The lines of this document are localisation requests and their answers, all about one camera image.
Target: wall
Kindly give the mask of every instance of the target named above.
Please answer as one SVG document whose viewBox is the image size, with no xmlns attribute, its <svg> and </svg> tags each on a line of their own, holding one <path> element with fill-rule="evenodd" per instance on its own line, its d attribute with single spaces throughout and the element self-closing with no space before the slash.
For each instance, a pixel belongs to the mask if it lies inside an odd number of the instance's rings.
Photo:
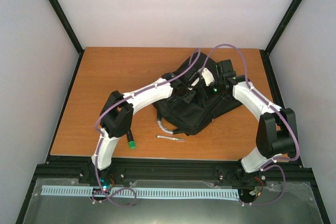
<svg viewBox="0 0 336 224">
<path fill-rule="evenodd" d="M 267 46 L 291 0 L 59 0 L 84 46 Z"/>
<path fill-rule="evenodd" d="M 312 167 L 336 223 L 336 0 L 303 0 L 271 62 L 286 106 L 297 115 L 302 160 Z"/>
<path fill-rule="evenodd" d="M 47 0 L 0 0 L 0 222 L 44 163 L 77 54 Z"/>
</svg>

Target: white perforated rail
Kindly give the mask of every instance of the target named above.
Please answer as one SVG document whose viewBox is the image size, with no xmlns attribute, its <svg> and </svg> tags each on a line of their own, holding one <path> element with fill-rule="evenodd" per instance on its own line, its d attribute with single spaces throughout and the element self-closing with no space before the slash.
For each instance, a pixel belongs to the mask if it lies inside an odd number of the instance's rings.
<svg viewBox="0 0 336 224">
<path fill-rule="evenodd" d="M 114 187 L 108 193 L 113 194 L 121 187 Z M 132 188 L 136 192 L 136 197 L 140 199 L 226 199 L 238 200 L 237 189 L 180 189 L 180 188 Z M 97 187 L 83 186 L 42 186 L 41 195 L 49 196 L 85 196 L 91 197 Z M 105 197 L 98 193 L 95 197 Z M 133 198 L 134 195 L 129 190 L 123 190 L 116 194 L 117 198 Z"/>
</svg>

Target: wooden table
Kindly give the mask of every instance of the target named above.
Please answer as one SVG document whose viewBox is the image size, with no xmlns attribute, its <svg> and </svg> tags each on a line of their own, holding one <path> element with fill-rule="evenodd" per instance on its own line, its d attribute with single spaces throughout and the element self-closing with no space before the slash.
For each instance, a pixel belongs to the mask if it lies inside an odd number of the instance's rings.
<svg viewBox="0 0 336 224">
<path fill-rule="evenodd" d="M 86 48 L 80 64 L 51 155 L 91 156 L 99 134 L 94 124 L 114 90 L 129 92 L 177 69 L 194 48 Z M 258 49 L 242 49 L 248 77 L 271 100 L 263 63 Z M 244 74 L 242 61 L 233 49 L 217 49 L 215 61 L 231 59 L 237 74 Z M 174 128 L 167 122 L 165 126 Z M 131 150 L 125 136 L 114 157 L 155 157 L 178 159 L 237 160 L 255 147 L 258 122 L 244 107 L 215 119 L 196 136 L 177 135 L 184 142 L 156 138 L 164 135 L 156 124 L 152 105 L 139 111 L 132 122 L 136 148 Z"/>
</svg>

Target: black fabric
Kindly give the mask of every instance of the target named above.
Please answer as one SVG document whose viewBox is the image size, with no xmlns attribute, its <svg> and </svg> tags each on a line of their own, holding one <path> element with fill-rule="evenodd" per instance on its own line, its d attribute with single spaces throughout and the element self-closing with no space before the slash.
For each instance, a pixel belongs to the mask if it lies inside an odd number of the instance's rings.
<svg viewBox="0 0 336 224">
<path fill-rule="evenodd" d="M 185 83 L 202 67 L 205 58 L 206 55 L 202 53 L 194 67 L 184 77 L 181 77 L 182 82 Z M 188 63 L 189 58 L 174 74 L 177 75 L 184 71 L 188 67 Z M 215 81 L 220 80 L 214 60 L 209 59 L 205 67 L 211 71 Z M 231 94 L 214 93 L 205 95 L 204 88 L 208 87 L 201 87 L 189 104 L 172 94 L 170 98 L 155 102 L 153 105 L 161 117 L 176 126 L 180 131 L 186 135 L 196 135 L 207 127 L 213 119 L 241 105 Z"/>
</svg>

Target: green cap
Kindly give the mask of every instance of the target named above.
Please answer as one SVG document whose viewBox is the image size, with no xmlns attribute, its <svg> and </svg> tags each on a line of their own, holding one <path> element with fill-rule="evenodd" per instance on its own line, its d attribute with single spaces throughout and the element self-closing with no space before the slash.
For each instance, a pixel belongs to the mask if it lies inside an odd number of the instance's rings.
<svg viewBox="0 0 336 224">
<path fill-rule="evenodd" d="M 128 146 L 130 147 L 130 149 L 134 149 L 135 148 L 135 142 L 134 141 L 128 142 Z"/>
</svg>

